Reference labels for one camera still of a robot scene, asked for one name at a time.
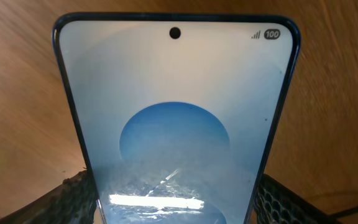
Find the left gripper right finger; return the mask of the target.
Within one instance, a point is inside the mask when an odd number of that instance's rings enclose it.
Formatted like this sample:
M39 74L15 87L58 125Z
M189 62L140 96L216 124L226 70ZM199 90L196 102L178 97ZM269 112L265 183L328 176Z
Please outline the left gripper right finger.
M257 224L339 224L267 174L257 187L254 211Z

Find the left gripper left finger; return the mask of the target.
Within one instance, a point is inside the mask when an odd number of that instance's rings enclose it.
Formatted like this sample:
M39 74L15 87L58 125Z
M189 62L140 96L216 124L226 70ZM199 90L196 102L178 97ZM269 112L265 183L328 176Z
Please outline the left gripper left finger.
M0 219L0 224L92 224L97 195L86 170L25 207Z

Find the blue Galaxy smartphone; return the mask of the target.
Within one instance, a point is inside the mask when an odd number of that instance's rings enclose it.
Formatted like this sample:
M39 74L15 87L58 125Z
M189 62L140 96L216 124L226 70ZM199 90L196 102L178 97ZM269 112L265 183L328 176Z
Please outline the blue Galaxy smartphone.
M73 12L52 43L104 223L246 223L300 51L289 18Z

